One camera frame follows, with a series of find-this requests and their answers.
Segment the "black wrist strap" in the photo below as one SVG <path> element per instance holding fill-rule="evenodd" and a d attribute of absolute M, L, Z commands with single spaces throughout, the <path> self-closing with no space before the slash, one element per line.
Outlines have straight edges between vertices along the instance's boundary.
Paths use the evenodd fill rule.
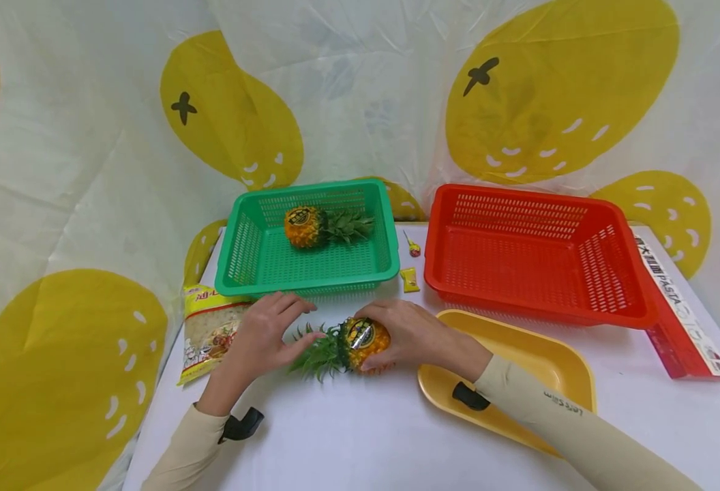
<path fill-rule="evenodd" d="M 463 402 L 474 411 L 482 411 L 490 405 L 482 395 L 474 392 L 463 382 L 457 383 L 456 388 L 453 389 L 453 399 Z"/>
<path fill-rule="evenodd" d="M 256 408 L 248 409 L 243 419 L 237 419 L 230 415 L 224 424 L 224 434 L 217 442 L 224 443 L 225 440 L 240 441 L 251 438 L 263 419 L 264 415 Z"/>

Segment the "hand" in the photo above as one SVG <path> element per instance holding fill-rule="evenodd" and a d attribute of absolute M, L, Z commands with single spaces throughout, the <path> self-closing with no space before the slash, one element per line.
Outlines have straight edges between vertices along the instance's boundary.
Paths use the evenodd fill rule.
<path fill-rule="evenodd" d="M 243 315 L 232 346 L 224 356 L 236 374 L 248 382 L 276 368 L 290 365 L 322 332 L 312 332 L 293 344 L 284 344 L 284 332 L 300 314 L 316 310 L 310 301 L 292 293 L 274 293 L 259 299 Z"/>
<path fill-rule="evenodd" d="M 289 345 L 282 340 L 287 327 L 300 314 L 312 310 L 316 310 L 313 303 L 291 293 L 278 291 L 259 299 L 243 315 L 235 339 L 221 365 L 211 373 L 196 409 L 226 417 L 257 377 L 289 365 L 315 340 L 324 337 L 323 332 L 312 332 Z"/>
<path fill-rule="evenodd" d="M 426 309 L 401 299 L 372 301 L 355 317 L 370 317 L 390 331 L 391 345 L 372 355 L 363 371 L 390 363 L 435 365 L 446 368 L 467 381 L 475 382 L 490 361 L 491 352 L 463 332 L 450 329 Z"/>

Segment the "basket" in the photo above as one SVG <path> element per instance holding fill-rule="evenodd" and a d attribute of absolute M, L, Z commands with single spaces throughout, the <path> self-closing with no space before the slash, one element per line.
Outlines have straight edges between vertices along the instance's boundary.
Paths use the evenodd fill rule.
<path fill-rule="evenodd" d="M 602 200 L 443 185 L 424 277 L 448 303 L 543 321 L 633 329 L 657 321 L 633 233 Z"/>
<path fill-rule="evenodd" d="M 296 249 L 284 236 L 284 216 L 297 206 L 349 209 L 374 216 L 367 241 Z M 376 288 L 398 274 L 398 238 L 379 179 L 328 182 L 247 192 L 235 201 L 224 234 L 215 289 L 221 295 L 293 291 L 314 296 Z"/>

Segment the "green plastic basket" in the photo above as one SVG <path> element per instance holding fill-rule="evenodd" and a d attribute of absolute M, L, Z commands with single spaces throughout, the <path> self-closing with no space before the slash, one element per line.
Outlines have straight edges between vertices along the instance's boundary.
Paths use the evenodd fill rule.
<path fill-rule="evenodd" d="M 284 216 L 297 206 L 363 211 L 374 216 L 366 241 L 296 249 L 284 236 Z M 327 182 L 247 192 L 237 198 L 221 247 L 215 289 L 221 295 L 293 291 L 315 296 L 370 290 L 400 268 L 398 238 L 385 183 Z"/>

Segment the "yellow lemon print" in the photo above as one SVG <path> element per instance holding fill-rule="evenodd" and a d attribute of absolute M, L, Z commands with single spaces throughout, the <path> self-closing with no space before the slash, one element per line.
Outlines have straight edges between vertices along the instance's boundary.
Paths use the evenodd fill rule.
<path fill-rule="evenodd" d="M 592 195 L 618 205 L 629 220 L 651 227 L 686 278 L 701 267 L 712 236 L 712 217 L 701 190 L 684 177 L 646 170 Z"/>
<path fill-rule="evenodd" d="M 199 283 L 215 247 L 215 242 L 218 240 L 219 229 L 225 226 L 226 220 L 216 220 L 202 228 L 191 241 L 188 254 L 185 255 L 183 286 Z"/>
<path fill-rule="evenodd" d="M 188 38 L 172 51 L 160 97 L 180 141 L 213 169 L 249 190 L 297 179 L 303 141 L 295 116 L 237 66 L 221 31 Z"/>
<path fill-rule="evenodd" d="M 400 222 L 422 222 L 425 220 L 425 213 L 420 208 L 420 203 L 415 200 L 412 194 L 401 185 L 387 181 L 384 177 L 365 176 L 357 179 L 379 179 L 387 187 L 387 196 L 393 207 L 393 217 Z"/>
<path fill-rule="evenodd" d="M 0 312 L 0 491 L 94 490 L 153 396 L 167 317 L 97 269 L 51 274 Z"/>
<path fill-rule="evenodd" d="M 453 83 L 450 155 L 505 185 L 581 169 L 644 116 L 678 45 L 662 0 L 554 0 L 516 16 L 479 43 Z"/>

